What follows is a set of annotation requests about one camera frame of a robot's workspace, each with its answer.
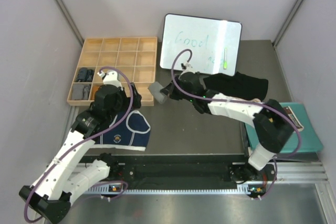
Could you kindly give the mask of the grey underwear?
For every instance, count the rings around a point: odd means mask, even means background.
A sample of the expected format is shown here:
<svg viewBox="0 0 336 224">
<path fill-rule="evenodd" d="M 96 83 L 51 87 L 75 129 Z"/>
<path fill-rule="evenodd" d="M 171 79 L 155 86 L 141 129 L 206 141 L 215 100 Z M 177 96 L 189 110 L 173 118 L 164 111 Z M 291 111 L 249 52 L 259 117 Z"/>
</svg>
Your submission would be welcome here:
<svg viewBox="0 0 336 224">
<path fill-rule="evenodd" d="M 167 96 L 161 92 L 164 87 L 159 82 L 154 82 L 149 85 L 148 90 L 158 103 L 163 104 L 167 100 Z"/>
</svg>

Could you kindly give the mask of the navy blue white underwear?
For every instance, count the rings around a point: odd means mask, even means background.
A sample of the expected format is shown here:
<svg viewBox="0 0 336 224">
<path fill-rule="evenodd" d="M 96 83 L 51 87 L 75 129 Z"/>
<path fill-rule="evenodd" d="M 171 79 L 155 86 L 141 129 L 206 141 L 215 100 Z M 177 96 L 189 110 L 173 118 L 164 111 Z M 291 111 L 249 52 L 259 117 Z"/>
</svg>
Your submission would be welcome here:
<svg viewBox="0 0 336 224">
<path fill-rule="evenodd" d="M 149 142 L 151 126 L 138 110 L 131 111 L 117 127 L 99 137 L 92 148 L 116 148 L 145 151 Z"/>
</svg>

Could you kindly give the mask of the black underwear beige waistband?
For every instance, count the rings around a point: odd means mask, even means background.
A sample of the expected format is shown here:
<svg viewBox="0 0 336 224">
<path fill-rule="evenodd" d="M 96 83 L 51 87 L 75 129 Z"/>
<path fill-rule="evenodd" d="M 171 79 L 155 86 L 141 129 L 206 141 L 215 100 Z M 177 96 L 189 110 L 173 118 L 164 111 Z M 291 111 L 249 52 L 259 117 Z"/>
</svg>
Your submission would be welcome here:
<svg viewBox="0 0 336 224">
<path fill-rule="evenodd" d="M 268 92 L 269 81 L 236 72 L 234 76 L 223 73 L 210 75 L 203 79 L 206 88 L 226 96 L 244 100 L 259 99 L 263 101 Z"/>
</svg>

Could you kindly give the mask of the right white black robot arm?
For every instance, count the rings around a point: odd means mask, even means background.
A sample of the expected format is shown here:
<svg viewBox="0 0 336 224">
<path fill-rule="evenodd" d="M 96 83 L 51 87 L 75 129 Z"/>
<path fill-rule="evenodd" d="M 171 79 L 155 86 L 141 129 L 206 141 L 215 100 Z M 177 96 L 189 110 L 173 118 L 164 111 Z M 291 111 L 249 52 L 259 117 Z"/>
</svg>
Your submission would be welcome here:
<svg viewBox="0 0 336 224">
<path fill-rule="evenodd" d="M 155 98 L 160 103 L 168 98 L 188 100 L 201 114 L 224 116 L 252 126 L 259 140 L 245 163 L 245 174 L 252 180 L 264 174 L 264 167 L 276 158 L 293 134 L 298 138 L 298 145 L 302 143 L 300 132 L 276 100 L 262 103 L 227 96 L 218 88 L 209 89 L 201 84 L 196 72 L 184 71 L 173 76 L 166 87 L 158 86 Z"/>
</svg>

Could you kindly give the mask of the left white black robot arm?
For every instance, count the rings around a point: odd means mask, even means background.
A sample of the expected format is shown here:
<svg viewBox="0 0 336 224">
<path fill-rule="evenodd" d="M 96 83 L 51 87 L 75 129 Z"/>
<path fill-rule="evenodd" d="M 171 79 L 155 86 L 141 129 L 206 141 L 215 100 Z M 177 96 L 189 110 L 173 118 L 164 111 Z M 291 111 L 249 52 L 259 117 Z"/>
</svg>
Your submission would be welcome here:
<svg viewBox="0 0 336 224">
<path fill-rule="evenodd" d="M 141 107 L 142 97 L 135 84 L 130 82 L 128 87 L 129 95 L 117 81 L 101 85 L 89 108 L 77 115 L 63 146 L 43 174 L 32 185 L 20 189 L 27 223 L 34 223 L 28 217 L 28 209 L 51 223 L 60 223 L 89 188 L 104 179 L 117 178 L 118 162 L 107 153 L 99 155 L 91 166 L 75 177 L 71 174 L 102 134 L 124 122 L 132 109 Z"/>
</svg>

